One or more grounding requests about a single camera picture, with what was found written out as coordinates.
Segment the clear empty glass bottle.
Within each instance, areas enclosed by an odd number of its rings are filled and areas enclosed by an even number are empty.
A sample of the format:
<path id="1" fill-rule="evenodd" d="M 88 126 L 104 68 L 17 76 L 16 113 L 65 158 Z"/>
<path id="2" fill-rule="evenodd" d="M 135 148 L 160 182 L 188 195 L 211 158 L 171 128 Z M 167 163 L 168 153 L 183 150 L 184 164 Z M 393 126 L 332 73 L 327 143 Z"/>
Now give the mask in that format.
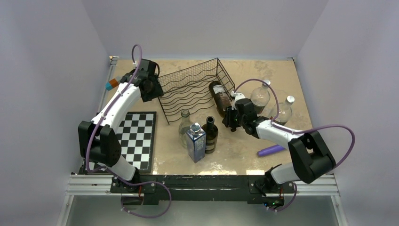
<path id="1" fill-rule="evenodd" d="M 187 143 L 186 143 L 186 131 L 190 129 L 192 122 L 190 120 L 190 112 L 188 109 L 183 109 L 181 111 L 181 122 L 179 125 L 179 137 L 181 141 L 181 145 L 184 148 L 187 148 Z"/>

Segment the orange blue handled tool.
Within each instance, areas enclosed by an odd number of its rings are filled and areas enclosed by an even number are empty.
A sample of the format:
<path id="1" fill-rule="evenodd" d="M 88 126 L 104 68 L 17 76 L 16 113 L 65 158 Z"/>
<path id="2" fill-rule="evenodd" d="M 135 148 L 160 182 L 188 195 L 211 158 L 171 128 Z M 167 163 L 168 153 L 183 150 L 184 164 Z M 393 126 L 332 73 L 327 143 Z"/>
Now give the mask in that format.
<path id="1" fill-rule="evenodd" d="M 105 89 L 106 89 L 107 91 L 110 91 L 110 90 L 114 89 L 115 87 L 118 87 L 119 84 L 120 84 L 120 79 L 117 79 L 117 78 L 111 79 L 111 80 L 109 80 L 109 81 L 106 83 Z"/>

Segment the black white chessboard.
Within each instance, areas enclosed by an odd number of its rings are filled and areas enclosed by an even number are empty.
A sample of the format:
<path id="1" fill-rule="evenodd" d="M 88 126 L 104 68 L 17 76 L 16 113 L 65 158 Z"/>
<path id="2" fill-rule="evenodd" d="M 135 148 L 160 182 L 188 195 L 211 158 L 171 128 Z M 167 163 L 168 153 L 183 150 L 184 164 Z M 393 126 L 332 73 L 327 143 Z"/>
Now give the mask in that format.
<path id="1" fill-rule="evenodd" d="M 100 126 L 90 147 L 89 168 L 95 170 L 106 163 L 116 163 L 120 157 L 138 168 L 140 173 L 152 171 L 152 156 L 155 139 L 156 112 L 128 112 L 120 125 L 103 133 L 109 145 L 101 148 Z"/>

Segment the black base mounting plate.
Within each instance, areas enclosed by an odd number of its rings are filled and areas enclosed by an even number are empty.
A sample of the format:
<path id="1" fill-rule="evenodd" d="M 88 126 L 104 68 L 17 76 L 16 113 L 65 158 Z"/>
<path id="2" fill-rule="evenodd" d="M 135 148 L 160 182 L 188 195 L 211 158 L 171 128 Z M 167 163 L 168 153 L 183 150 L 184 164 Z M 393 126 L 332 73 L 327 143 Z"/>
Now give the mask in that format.
<path id="1" fill-rule="evenodd" d="M 128 205 L 157 205 L 160 201 L 246 202 L 277 208 L 284 195 L 294 194 L 293 182 L 278 185 L 265 175 L 141 175 L 141 186 L 112 178 L 110 192 L 133 196 Z"/>

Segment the clear bottle silver cap right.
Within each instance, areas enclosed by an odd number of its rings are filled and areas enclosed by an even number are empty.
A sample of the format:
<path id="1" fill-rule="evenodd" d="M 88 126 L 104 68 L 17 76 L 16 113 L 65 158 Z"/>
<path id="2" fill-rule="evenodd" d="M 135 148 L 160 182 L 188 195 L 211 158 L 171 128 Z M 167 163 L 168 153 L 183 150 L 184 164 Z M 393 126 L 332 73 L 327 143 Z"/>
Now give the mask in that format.
<path id="1" fill-rule="evenodd" d="M 274 120 L 277 124 L 284 126 L 292 117 L 292 104 L 294 103 L 295 98 L 293 96 L 287 96 L 284 102 L 280 102 L 275 104 L 273 108 L 270 110 L 268 117 L 270 119 L 274 119 L 276 114 L 278 117 Z"/>

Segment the dark wine bottle Negroamaro label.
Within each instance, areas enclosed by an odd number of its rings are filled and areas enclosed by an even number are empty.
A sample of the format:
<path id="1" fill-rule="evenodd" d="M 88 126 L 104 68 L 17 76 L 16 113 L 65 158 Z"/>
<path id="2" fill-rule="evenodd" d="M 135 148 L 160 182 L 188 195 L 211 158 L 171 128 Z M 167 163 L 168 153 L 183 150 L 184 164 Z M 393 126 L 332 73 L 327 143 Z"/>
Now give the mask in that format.
<path id="1" fill-rule="evenodd" d="M 213 116 L 208 116 L 206 118 L 206 123 L 203 124 L 202 129 L 206 133 L 206 154 L 211 154 L 215 151 L 217 138 L 218 138 L 218 128 L 215 125 L 215 119 Z"/>

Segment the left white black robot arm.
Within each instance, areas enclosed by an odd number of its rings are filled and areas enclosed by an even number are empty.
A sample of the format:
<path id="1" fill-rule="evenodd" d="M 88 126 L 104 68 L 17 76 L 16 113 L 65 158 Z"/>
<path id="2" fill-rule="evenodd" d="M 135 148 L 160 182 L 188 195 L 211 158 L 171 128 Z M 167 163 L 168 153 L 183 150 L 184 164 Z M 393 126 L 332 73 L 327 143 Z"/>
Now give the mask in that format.
<path id="1" fill-rule="evenodd" d="M 143 183 L 137 167 L 122 156 L 116 131 L 136 101 L 148 102 L 163 96 L 159 72 L 156 62 L 142 59 L 136 68 L 122 77 L 104 109 L 92 120 L 82 121 L 78 126 L 80 154 L 87 172 L 105 169 L 122 181 L 122 187 L 130 193 L 136 192 Z"/>

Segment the purple plastic microphone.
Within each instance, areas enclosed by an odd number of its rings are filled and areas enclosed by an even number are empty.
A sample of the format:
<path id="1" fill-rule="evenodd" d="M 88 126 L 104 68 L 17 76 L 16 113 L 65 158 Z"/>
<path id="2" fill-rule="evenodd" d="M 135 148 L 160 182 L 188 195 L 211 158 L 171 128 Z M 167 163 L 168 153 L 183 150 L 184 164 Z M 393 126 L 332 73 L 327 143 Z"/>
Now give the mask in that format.
<path id="1" fill-rule="evenodd" d="M 265 157 L 267 155 L 274 154 L 274 153 L 277 153 L 277 152 L 280 152 L 280 151 L 283 151 L 283 150 L 285 150 L 285 147 L 280 146 L 280 145 L 273 145 L 273 146 L 270 146 L 270 147 L 267 147 L 265 149 L 262 149 L 262 150 L 258 151 L 257 152 L 257 156 L 258 157 Z"/>

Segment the olive wine bottle brown label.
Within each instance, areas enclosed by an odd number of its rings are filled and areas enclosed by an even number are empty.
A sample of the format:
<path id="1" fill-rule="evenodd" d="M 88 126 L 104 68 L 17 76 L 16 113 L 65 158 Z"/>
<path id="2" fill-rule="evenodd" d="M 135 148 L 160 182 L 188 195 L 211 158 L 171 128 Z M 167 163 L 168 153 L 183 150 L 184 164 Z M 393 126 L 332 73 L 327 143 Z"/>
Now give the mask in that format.
<path id="1" fill-rule="evenodd" d="M 224 118 L 227 108 L 231 107 L 231 100 L 228 93 L 219 81 L 212 81 L 208 88 L 212 98 L 215 101 L 216 109 L 219 115 Z"/>

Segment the clear bottle silver cap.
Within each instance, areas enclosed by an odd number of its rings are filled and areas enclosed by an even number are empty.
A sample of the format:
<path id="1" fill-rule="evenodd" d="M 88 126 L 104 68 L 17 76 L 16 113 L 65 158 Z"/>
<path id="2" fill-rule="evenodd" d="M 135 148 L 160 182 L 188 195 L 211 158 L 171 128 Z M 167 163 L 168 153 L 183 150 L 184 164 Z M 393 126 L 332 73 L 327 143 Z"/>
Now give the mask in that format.
<path id="1" fill-rule="evenodd" d="M 254 105 L 257 115 L 261 115 L 263 113 L 271 98 L 268 87 L 271 82 L 269 80 L 264 80 L 264 82 L 266 84 L 263 83 L 260 87 L 254 89 L 250 96 L 250 100 Z"/>
<path id="2" fill-rule="evenodd" d="M 273 108 L 270 110 L 268 117 L 270 119 L 274 119 L 276 114 L 278 117 L 274 120 L 277 124 L 284 126 L 292 117 L 292 104 L 294 103 L 295 98 L 293 96 L 287 96 L 284 102 L 280 102 L 275 104 Z"/>

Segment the clear bottle silver cap left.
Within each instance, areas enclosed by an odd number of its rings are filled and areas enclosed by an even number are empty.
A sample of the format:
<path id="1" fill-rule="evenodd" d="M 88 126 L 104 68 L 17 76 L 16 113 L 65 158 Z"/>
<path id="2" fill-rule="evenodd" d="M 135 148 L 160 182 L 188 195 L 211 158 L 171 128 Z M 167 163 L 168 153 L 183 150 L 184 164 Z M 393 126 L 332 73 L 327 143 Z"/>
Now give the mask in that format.
<path id="1" fill-rule="evenodd" d="M 263 113 L 271 98 L 268 87 L 271 82 L 269 80 L 264 80 L 264 82 L 266 84 L 263 83 L 260 87 L 254 89 L 250 96 L 250 100 L 254 105 L 257 115 L 261 115 Z"/>

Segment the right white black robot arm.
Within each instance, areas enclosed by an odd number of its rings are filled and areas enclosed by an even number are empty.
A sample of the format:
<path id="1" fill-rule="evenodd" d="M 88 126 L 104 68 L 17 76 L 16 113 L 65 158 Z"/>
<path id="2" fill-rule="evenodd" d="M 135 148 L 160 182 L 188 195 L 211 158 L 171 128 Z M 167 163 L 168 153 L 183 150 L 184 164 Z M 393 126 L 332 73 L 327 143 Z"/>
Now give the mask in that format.
<path id="1" fill-rule="evenodd" d="M 300 132 L 258 116 L 248 98 L 235 101 L 226 109 L 222 120 L 232 132 L 242 127 L 257 139 L 269 140 L 287 149 L 291 162 L 270 168 L 257 188 L 262 193 L 278 191 L 286 182 L 312 183 L 336 166 L 336 161 L 321 134 L 317 131 Z"/>

